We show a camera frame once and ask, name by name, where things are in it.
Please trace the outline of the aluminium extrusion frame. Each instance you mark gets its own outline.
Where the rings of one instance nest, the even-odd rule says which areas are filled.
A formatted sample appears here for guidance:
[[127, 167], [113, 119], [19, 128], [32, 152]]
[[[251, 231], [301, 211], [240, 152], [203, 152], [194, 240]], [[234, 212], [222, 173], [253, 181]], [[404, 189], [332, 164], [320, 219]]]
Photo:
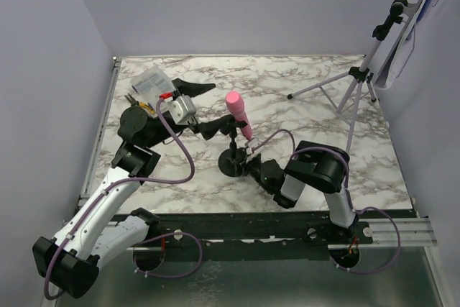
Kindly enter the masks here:
[[81, 298], [110, 263], [176, 280], [204, 262], [236, 279], [283, 261], [364, 290], [405, 248], [434, 243], [415, 215], [380, 111], [338, 97], [357, 56], [125, 58], [103, 136], [98, 187], [32, 253], [47, 285]]

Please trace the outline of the clear plastic compartment box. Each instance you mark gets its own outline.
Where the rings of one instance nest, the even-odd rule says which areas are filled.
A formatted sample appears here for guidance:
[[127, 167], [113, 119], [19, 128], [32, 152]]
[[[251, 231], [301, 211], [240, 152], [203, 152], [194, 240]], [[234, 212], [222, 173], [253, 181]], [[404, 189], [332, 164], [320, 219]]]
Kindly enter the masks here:
[[130, 80], [135, 93], [144, 102], [154, 104], [164, 93], [175, 91], [172, 80], [157, 66], [153, 66]]

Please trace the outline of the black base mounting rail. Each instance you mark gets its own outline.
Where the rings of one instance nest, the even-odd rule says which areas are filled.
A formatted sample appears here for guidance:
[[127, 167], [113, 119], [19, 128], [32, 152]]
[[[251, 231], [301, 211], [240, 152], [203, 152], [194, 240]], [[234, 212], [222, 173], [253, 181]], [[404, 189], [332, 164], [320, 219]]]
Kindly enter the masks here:
[[213, 261], [328, 260], [356, 258], [361, 249], [422, 247], [431, 243], [428, 219], [412, 211], [391, 211], [392, 220], [376, 211], [359, 217], [352, 232], [334, 226], [325, 211], [160, 214], [144, 209], [117, 214], [105, 233], [125, 236], [147, 228], [145, 239], [171, 233], [164, 243], [130, 240], [123, 248], [144, 261], [165, 255], [169, 262], [192, 262], [201, 256]]

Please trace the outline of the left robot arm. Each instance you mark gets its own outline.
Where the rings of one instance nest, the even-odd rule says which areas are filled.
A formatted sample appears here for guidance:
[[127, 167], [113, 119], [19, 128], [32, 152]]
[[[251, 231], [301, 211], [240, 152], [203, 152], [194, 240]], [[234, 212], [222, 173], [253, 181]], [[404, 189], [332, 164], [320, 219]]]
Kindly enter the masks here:
[[188, 162], [193, 159], [180, 141], [185, 129], [212, 138], [231, 115], [210, 122], [195, 118], [192, 99], [215, 88], [213, 83], [172, 80], [156, 101], [143, 104], [134, 98], [121, 114], [118, 136], [122, 143], [99, 187], [73, 218], [49, 239], [40, 237], [32, 247], [38, 273], [45, 279], [44, 297], [53, 301], [67, 293], [74, 298], [85, 295], [101, 269], [134, 244], [153, 245], [159, 238], [156, 217], [137, 209], [112, 230], [106, 227], [122, 204], [145, 182], [178, 185], [190, 181], [195, 166], [179, 180], [152, 178], [160, 154], [153, 147], [173, 139]]

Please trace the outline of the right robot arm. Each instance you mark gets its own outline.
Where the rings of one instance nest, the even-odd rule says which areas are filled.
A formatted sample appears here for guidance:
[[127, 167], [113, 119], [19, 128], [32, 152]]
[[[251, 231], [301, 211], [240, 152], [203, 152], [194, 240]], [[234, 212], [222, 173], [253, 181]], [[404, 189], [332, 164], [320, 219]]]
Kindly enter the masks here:
[[218, 167], [229, 177], [250, 176], [284, 209], [294, 207], [307, 186], [322, 192], [332, 223], [331, 236], [345, 244], [357, 235], [359, 219], [348, 191], [349, 161], [348, 152], [338, 147], [301, 141], [284, 168], [276, 160], [262, 161], [260, 154], [250, 158], [236, 145], [220, 155]]

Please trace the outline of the pink toy microphone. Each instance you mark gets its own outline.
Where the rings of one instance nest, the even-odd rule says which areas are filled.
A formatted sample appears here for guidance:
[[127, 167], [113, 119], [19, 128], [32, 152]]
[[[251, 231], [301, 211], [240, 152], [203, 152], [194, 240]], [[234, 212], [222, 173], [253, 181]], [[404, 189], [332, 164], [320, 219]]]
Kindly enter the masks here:
[[242, 96], [236, 91], [230, 91], [226, 94], [225, 102], [228, 111], [233, 115], [235, 120], [247, 124], [241, 128], [241, 133], [247, 140], [251, 140], [253, 131], [245, 111], [245, 103]]

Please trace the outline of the lilac music stand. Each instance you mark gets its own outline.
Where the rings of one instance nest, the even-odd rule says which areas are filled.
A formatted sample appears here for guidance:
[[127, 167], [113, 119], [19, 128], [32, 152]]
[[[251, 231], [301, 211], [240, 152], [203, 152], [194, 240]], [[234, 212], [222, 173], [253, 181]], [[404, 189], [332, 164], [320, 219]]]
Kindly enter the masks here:
[[[427, 12], [437, 5], [438, 1], [432, 0]], [[403, 41], [402, 36], [417, 2], [418, 0], [392, 1], [384, 22], [378, 24], [372, 32], [373, 45], [364, 56], [361, 65], [351, 67], [345, 73], [287, 95], [287, 99], [290, 100], [303, 93], [318, 89], [328, 100], [331, 100], [324, 86], [350, 77], [351, 82], [341, 101], [338, 104], [331, 104], [335, 114], [349, 125], [346, 142], [347, 152], [351, 151], [360, 101], [365, 96], [370, 96], [371, 102], [376, 102], [375, 91], [377, 89], [385, 90], [392, 86], [415, 50], [416, 30], [421, 20], [415, 26], [409, 40]]]

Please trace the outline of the yellow handled pliers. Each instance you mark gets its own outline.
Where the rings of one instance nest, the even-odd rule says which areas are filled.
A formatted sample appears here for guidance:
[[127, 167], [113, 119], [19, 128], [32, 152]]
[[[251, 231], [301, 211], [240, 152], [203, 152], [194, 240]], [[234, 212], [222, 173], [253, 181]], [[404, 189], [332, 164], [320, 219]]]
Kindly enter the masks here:
[[138, 106], [144, 109], [150, 117], [154, 117], [156, 115], [155, 110], [149, 104], [136, 100], [130, 93], [125, 94], [124, 97], [131, 106]]

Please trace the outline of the black microphone desk stand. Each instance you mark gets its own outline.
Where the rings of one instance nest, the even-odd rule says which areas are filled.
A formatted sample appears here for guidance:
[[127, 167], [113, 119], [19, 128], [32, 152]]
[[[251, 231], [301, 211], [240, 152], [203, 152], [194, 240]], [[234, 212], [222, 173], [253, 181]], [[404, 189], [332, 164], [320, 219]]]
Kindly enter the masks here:
[[243, 149], [239, 149], [236, 143], [237, 130], [247, 125], [246, 122], [238, 122], [231, 119], [220, 128], [220, 132], [230, 138], [229, 148], [224, 150], [218, 158], [218, 168], [226, 176], [237, 178], [243, 175], [242, 161], [245, 157]]

